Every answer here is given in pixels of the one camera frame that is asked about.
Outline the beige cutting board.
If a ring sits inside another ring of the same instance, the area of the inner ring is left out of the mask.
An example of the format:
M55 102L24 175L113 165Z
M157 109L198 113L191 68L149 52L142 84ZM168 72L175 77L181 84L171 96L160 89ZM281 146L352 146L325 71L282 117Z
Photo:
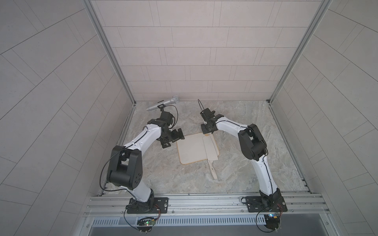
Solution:
M198 133L186 136L184 140L177 141L180 163L188 165L207 160L203 137L205 134Z

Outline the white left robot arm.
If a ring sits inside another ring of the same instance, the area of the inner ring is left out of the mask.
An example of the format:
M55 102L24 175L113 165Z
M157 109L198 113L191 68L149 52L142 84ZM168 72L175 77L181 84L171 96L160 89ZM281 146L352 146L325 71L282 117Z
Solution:
M163 148L178 140L184 140L182 129L171 130L164 122L151 123L124 146L115 146L109 159L107 182L129 192L132 204L142 211L150 211L155 205L154 192L143 181L142 156L154 141L160 141Z

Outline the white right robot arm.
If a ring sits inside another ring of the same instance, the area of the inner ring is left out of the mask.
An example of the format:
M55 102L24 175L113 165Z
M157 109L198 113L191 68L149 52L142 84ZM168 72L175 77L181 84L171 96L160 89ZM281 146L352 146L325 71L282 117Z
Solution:
M204 134L221 130L238 138L243 155L251 160L258 177L262 204L267 208L272 208L281 197L281 192L271 175L266 160L268 156L267 143L259 128L255 124L239 124L220 114L216 116L202 114L201 116L204 120L201 125Z

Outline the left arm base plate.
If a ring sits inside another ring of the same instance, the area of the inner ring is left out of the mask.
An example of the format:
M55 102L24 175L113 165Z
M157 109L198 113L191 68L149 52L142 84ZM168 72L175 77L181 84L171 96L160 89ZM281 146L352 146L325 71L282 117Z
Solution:
M135 199L130 199L127 205L127 214L166 214L168 208L169 198L154 198L154 201L148 200L143 203Z

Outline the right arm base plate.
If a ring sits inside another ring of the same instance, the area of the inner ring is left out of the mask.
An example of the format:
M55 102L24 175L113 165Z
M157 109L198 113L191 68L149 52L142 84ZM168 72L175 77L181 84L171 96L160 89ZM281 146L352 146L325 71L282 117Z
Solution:
M248 208L248 212L287 212L287 206L282 196L261 197L261 196L248 196L243 197L241 200Z

